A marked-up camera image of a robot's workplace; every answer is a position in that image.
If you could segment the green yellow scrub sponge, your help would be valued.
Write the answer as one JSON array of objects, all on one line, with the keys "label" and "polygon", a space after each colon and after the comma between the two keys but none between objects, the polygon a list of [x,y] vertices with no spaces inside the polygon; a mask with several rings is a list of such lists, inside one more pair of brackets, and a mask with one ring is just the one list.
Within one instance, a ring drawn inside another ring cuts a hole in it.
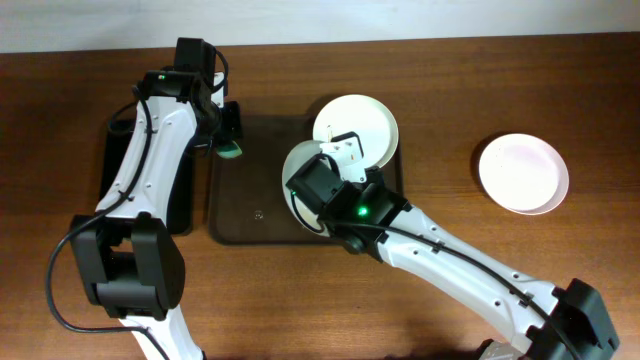
[{"label": "green yellow scrub sponge", "polygon": [[243,154],[241,147],[235,141],[220,144],[216,147],[215,151],[222,159],[234,159]]}]

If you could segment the white plate bottom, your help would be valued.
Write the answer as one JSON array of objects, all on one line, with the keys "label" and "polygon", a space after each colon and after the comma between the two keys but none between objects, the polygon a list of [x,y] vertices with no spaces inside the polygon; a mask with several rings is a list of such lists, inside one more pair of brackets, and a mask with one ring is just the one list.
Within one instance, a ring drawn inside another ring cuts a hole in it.
[{"label": "white plate bottom", "polygon": [[322,153],[320,149],[321,141],[308,140],[296,145],[286,157],[282,170],[282,189],[287,206],[290,212],[294,215],[294,218],[308,231],[321,235],[323,237],[330,237],[330,230],[326,227],[323,218],[325,217],[325,206],[321,212],[316,214],[309,210],[302,201],[291,192],[285,185],[285,183],[292,177],[292,175],[312,156],[318,153]]}]

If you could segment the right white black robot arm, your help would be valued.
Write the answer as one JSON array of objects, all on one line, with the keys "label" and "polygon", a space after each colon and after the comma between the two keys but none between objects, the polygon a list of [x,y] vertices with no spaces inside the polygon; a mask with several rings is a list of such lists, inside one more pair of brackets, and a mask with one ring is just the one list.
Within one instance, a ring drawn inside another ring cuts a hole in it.
[{"label": "right white black robot arm", "polygon": [[465,305],[530,359],[610,359],[620,340],[600,293],[574,279],[565,289],[506,266],[448,233],[379,182],[347,177],[361,161],[358,135],[323,136],[331,198],[319,221],[353,253],[404,270]]}]

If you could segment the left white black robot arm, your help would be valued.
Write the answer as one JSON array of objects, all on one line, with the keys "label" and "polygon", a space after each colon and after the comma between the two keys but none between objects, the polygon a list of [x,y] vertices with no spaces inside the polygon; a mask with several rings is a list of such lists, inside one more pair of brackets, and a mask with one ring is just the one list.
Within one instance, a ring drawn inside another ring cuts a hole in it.
[{"label": "left white black robot arm", "polygon": [[75,217],[66,237],[89,302],[133,333],[149,359],[205,356],[180,308],[186,266],[167,217],[186,152],[241,153],[227,82],[227,72],[148,72],[133,89],[136,117],[115,178],[94,215]]}]

